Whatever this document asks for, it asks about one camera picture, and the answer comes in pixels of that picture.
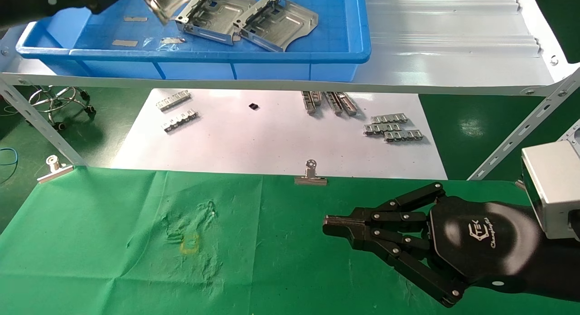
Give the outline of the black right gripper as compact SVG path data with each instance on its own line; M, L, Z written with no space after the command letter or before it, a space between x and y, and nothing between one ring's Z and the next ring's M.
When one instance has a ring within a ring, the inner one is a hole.
M349 215L327 215L323 233L345 238L352 249L371 252L398 274L451 308L467 286L504 294L531 294L579 301L579 243L548 239L529 206L470 202L443 197L442 183L431 183L374 207L355 207ZM433 249L427 239L378 228L421 228L430 210L430 236L438 257L466 284L429 268ZM347 228L372 226L373 228Z

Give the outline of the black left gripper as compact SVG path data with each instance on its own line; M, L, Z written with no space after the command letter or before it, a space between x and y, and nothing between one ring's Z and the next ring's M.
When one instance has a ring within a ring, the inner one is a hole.
M87 7L93 14L100 14L119 0L0 0L0 27L10 28L17 24L53 16L63 9Z

